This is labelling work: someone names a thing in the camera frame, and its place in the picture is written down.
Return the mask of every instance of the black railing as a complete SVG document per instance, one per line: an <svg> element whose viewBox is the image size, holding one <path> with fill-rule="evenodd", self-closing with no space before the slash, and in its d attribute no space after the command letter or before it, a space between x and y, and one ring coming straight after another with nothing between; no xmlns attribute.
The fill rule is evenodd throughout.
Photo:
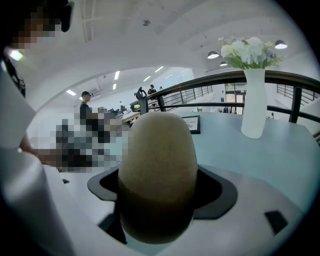
<svg viewBox="0 0 320 256"><path fill-rule="evenodd" d="M284 97L288 97L289 99L293 99L294 87L290 86L290 85L285 85L285 84L277 84L276 85L276 92L278 94L283 95ZM304 105L306 105L306 104L308 104L310 102L313 102L318 97L319 97L318 93L316 93L314 91L302 89L302 92L301 92L301 105L304 106Z"/></svg>
<svg viewBox="0 0 320 256"><path fill-rule="evenodd" d="M189 98L192 97L196 99L197 97L202 97L206 93L214 92L214 85L229 84L229 83L245 83L246 77L243 71L233 71L225 72L220 74L208 75L201 78L193 79L186 81L169 88L163 89L152 95L149 95L148 100L152 100L154 103L151 103L149 109L155 111L169 111L173 108L185 108L185 107L241 107L245 106L244 103L240 102L206 102L206 103L188 103L188 98L184 97L184 94L188 94ZM276 106L268 105L267 109L269 111L280 112L290 115L289 121L296 123L298 117L309 119L315 122L320 123L320 117L300 112L300 105L303 101L302 96L304 93L314 95L314 99L319 97L320 94L320 82L313 78L281 71L266 70L265 71L265 83L285 85L284 88L291 88L292 92L287 92L292 94L292 106L291 109L281 108ZM164 99L177 95L176 102L171 101L170 104L167 104ZM139 101L131 103L131 108L134 110L134 105L139 104Z"/></svg>

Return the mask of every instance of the light blue tabletop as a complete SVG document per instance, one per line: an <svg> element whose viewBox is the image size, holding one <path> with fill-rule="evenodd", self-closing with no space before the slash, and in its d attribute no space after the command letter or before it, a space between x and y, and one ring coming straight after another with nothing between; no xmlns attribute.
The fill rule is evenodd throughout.
<svg viewBox="0 0 320 256"><path fill-rule="evenodd" d="M262 137L241 133L242 115L182 112L200 115L201 134L193 134L198 164L264 180L305 213L320 183L320 147L302 125L267 119Z"/></svg>

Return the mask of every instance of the white ceiling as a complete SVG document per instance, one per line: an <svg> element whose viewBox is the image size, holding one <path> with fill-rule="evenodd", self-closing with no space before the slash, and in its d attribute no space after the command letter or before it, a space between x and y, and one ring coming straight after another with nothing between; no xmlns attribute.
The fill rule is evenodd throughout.
<svg viewBox="0 0 320 256"><path fill-rule="evenodd" d="M155 72L158 68L159 67L147 67L124 70L120 72L117 80L115 80L115 72L93 78L72 87L71 90L76 93L75 96L63 92L46 104L46 108L59 109L70 108L75 105L78 106L80 102L79 97L84 91L93 93L94 95L97 93L105 95L117 93L130 87L150 85L154 79L163 75L166 71L171 70L169 67L163 67L158 72Z"/></svg>
<svg viewBox="0 0 320 256"><path fill-rule="evenodd" d="M220 37L284 40L282 53L307 48L301 32L271 0L74 0L72 25L24 51L18 71L36 110L67 88L121 72L117 86L137 85L159 66L220 69ZM150 20L143 26L143 20ZM99 77L107 75L106 82Z"/></svg>

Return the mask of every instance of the beige egg-shaped object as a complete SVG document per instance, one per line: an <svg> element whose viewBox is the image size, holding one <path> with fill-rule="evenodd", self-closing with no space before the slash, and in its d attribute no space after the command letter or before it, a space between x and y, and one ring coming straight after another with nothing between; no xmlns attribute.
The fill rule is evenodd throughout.
<svg viewBox="0 0 320 256"><path fill-rule="evenodd" d="M197 159L191 133L178 115L151 112L130 130L118 174L121 224L147 244L174 241L194 211Z"/></svg>

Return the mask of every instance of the desk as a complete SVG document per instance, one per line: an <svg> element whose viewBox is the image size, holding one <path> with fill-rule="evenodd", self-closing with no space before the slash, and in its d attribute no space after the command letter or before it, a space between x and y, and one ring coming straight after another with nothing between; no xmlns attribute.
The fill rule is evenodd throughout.
<svg viewBox="0 0 320 256"><path fill-rule="evenodd" d="M122 123L126 123L132 121L140 116L140 112L130 112L128 114L124 114L122 119Z"/></svg>
<svg viewBox="0 0 320 256"><path fill-rule="evenodd" d="M201 134L192 135L197 161L232 181L238 189L238 201L218 220L193 221L157 256L271 253L291 234L301 211L307 212L314 199L320 180L317 142L304 126L294 123L267 119L262 137L250 139L241 133L241 115L197 114ZM190 116L190 112L179 115ZM87 181L93 173L60 175L70 181L66 189L96 225L113 212L113 202L100 201L88 191ZM276 236L264 217L265 211L274 210L280 210L289 222Z"/></svg>

